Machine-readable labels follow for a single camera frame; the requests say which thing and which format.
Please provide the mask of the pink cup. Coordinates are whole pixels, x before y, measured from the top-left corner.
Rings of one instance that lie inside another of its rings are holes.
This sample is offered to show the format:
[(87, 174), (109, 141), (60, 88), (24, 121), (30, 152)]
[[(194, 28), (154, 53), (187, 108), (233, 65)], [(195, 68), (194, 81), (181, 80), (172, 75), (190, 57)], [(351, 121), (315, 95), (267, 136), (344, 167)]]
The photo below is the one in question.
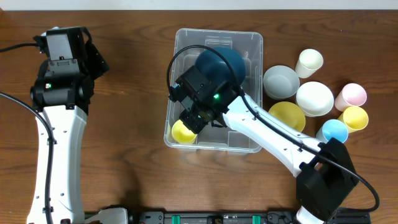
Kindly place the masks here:
[(368, 96), (366, 90), (357, 83), (349, 83), (343, 87), (335, 99), (335, 107), (344, 111), (350, 106), (362, 106)]

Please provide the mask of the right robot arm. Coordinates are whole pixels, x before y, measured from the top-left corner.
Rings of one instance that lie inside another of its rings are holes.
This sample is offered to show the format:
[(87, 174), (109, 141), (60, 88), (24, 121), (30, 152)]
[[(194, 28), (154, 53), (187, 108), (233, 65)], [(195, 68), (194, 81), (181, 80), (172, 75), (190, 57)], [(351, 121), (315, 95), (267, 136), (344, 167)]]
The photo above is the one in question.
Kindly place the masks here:
[(184, 107), (180, 120), (194, 133), (219, 121), (280, 160), (296, 178), (297, 223), (327, 222), (358, 184), (342, 142), (324, 143), (282, 123), (245, 94), (234, 77), (217, 82), (192, 66), (169, 87), (169, 98)]

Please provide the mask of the dark blue bowl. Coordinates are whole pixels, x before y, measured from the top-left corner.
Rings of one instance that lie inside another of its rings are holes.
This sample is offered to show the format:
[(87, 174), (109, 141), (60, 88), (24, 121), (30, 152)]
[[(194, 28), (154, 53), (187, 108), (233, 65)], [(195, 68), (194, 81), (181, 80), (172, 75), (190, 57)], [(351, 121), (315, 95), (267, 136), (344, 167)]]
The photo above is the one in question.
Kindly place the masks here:
[(207, 79), (218, 84), (223, 81), (234, 83), (237, 80), (238, 85), (241, 86), (246, 77), (246, 66), (242, 56), (240, 56), (237, 51), (227, 47), (215, 47), (214, 50), (220, 53), (231, 65), (234, 78), (225, 61), (209, 50), (205, 50), (198, 56), (195, 67), (199, 69)]

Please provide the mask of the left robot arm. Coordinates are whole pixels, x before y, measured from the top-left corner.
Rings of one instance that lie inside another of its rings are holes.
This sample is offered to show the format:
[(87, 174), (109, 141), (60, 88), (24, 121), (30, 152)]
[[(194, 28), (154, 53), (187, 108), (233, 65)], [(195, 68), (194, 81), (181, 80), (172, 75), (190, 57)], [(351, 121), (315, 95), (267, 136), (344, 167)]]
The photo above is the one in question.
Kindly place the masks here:
[(39, 150), (28, 223), (128, 223), (122, 206), (85, 213), (80, 192), (81, 142), (94, 81), (109, 70), (86, 27), (36, 36), (47, 58), (30, 89), (38, 113)]

